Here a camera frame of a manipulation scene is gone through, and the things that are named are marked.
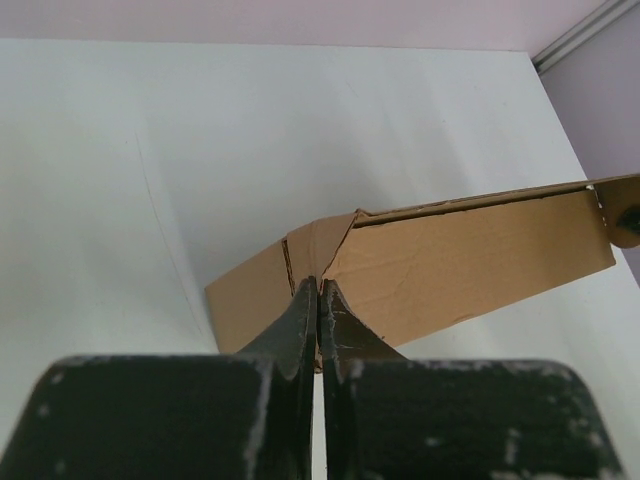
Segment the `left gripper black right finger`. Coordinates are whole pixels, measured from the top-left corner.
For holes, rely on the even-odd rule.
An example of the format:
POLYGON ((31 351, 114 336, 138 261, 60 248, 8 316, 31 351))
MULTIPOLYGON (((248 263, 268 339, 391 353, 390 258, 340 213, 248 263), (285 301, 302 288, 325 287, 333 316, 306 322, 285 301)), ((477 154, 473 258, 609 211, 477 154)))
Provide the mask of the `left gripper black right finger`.
POLYGON ((594 399, 542 360, 411 360, 322 286, 331 479, 621 479, 594 399))

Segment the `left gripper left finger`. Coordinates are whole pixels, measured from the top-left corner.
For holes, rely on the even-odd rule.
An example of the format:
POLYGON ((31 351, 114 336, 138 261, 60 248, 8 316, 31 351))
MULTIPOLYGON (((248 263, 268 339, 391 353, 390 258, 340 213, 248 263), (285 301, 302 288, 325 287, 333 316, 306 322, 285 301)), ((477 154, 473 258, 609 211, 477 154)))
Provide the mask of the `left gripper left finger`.
POLYGON ((35 384, 5 479, 307 479, 318 296, 231 355, 71 356, 35 384))

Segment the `cardboard box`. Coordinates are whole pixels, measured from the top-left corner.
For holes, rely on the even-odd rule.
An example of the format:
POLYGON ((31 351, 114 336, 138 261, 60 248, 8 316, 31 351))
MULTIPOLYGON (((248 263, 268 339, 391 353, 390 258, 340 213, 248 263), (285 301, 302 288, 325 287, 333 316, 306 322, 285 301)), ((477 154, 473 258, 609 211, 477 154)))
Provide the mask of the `cardboard box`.
POLYGON ((248 345, 308 277, 399 346, 613 266, 638 209, 627 175, 320 218, 206 287, 217 346, 248 345))

